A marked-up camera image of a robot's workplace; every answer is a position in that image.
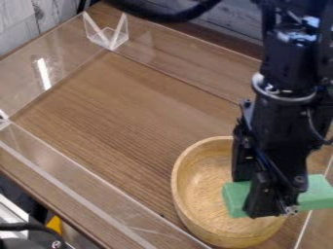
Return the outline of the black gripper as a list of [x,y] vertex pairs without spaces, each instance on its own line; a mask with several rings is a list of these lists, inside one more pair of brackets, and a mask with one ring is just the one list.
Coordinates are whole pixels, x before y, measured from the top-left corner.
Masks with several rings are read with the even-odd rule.
[[232,178],[251,181],[244,211],[253,219],[295,215],[299,196],[309,190],[308,157],[323,146],[333,123],[333,95],[292,103],[259,95],[241,102],[233,130]]

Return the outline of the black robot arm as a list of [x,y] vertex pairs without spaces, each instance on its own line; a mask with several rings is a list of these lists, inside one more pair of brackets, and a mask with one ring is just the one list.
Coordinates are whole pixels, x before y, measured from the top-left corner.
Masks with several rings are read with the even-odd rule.
[[299,211],[308,157],[333,125],[333,0],[252,0],[263,11],[263,65],[233,129],[232,179],[249,182],[255,219]]

